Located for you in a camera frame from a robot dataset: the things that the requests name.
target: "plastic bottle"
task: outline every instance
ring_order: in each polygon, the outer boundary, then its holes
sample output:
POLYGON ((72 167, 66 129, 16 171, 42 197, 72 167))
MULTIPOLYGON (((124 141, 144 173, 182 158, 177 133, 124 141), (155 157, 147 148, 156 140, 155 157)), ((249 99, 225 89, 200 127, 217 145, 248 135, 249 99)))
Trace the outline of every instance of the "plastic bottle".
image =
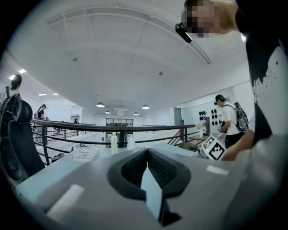
POLYGON ((133 149, 135 149, 135 140, 134 140, 133 135, 130 135, 130 136, 128 137, 128 140, 127 140, 127 149, 128 149, 128 150, 133 150, 133 149))
POLYGON ((118 138, 116 136, 116 133, 112 133, 111 136, 111 154, 117 154, 118 153, 118 138))

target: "office chair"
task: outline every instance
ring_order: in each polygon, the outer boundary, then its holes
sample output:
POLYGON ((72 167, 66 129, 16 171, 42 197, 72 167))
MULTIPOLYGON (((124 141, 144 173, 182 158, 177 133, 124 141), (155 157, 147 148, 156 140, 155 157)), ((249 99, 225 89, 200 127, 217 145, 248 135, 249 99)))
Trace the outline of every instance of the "office chair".
POLYGON ((18 110, 16 119, 9 122, 8 134, 16 156, 28 175, 32 176, 44 169, 45 166, 33 140, 30 126, 33 115, 32 108, 26 101, 21 100, 21 102, 22 106, 18 110))

